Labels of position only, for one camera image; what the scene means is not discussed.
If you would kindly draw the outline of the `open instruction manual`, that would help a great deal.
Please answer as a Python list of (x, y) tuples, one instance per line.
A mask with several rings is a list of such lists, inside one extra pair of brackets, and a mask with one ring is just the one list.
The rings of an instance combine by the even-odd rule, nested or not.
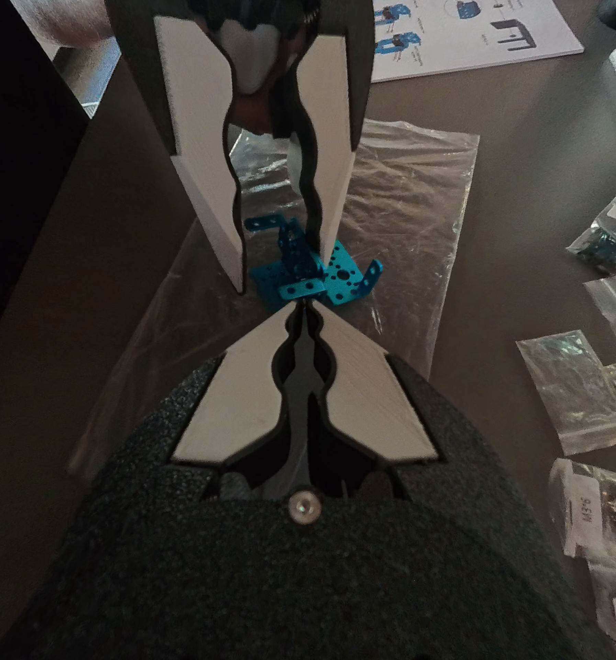
[(374, 1), (372, 82), (584, 52), (553, 1)]

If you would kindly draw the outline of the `group of small hardware bags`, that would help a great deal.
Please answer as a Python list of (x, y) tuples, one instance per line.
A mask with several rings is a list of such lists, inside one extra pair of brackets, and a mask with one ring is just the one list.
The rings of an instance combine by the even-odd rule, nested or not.
[[(567, 251), (603, 275), (584, 287), (616, 338), (616, 196)], [(551, 467), (551, 520), (563, 554), (586, 561), (597, 622), (616, 644), (616, 472), (571, 459), (616, 446), (616, 363), (604, 366), (580, 330), (517, 346), (564, 454)]]

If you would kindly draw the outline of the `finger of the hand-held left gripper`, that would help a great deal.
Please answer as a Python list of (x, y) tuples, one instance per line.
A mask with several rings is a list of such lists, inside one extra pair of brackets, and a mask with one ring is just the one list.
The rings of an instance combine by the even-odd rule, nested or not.
[(319, 34), (293, 65), (293, 132), (305, 230), (322, 260), (334, 248), (355, 157), (348, 91), (345, 37)]
[(175, 142), (171, 161), (221, 268), (243, 294), (240, 186), (227, 150), (235, 74), (195, 21), (156, 16), (154, 25)]

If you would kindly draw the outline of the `clear plastic bag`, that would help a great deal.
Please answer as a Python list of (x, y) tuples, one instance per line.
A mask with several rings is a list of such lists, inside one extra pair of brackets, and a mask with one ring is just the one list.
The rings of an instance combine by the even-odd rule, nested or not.
[[(476, 135), (366, 120), (339, 226), (362, 271), (373, 258), (384, 270), (370, 295), (336, 312), (424, 378), (478, 143)], [(195, 220), (106, 380), (68, 471), (91, 480), (176, 386), (270, 314), (251, 280), (245, 295), (234, 292)]]

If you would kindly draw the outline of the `person's left hand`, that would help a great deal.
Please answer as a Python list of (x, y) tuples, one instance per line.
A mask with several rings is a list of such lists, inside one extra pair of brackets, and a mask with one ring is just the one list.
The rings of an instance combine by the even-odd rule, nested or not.
[(229, 115), (229, 123), (255, 135), (271, 135), (273, 121), (268, 91), (259, 89), (255, 94), (237, 95)]

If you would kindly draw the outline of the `person's left forearm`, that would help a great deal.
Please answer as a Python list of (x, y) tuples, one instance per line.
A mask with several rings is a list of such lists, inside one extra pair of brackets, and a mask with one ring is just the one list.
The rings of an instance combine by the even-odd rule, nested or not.
[(12, 1), (42, 42), (88, 48), (114, 36), (104, 1)]

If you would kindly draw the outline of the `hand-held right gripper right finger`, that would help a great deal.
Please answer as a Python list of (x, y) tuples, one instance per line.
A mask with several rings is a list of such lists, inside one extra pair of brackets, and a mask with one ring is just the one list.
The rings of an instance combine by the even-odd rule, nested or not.
[(436, 460), (437, 449), (388, 351), (318, 301), (308, 314), (327, 430), (383, 465)]

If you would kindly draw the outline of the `blue metal bracket assembly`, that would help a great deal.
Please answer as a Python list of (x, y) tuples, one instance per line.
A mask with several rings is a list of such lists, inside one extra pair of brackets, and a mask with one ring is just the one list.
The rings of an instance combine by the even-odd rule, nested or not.
[(339, 240), (331, 256), (323, 261), (309, 247), (303, 227), (295, 218), (287, 220), (276, 213), (248, 218), (244, 226), (252, 233), (278, 231), (281, 259), (249, 271), (268, 311), (304, 299), (342, 306), (369, 295), (382, 275), (382, 263), (376, 259), (362, 272)]

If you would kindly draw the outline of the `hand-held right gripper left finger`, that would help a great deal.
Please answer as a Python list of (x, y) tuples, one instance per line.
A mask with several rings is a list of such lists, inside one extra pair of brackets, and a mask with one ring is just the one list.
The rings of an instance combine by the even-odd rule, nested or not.
[(226, 465), (244, 458), (278, 427), (278, 374), (291, 338), (290, 302), (226, 349), (173, 454), (175, 463)]

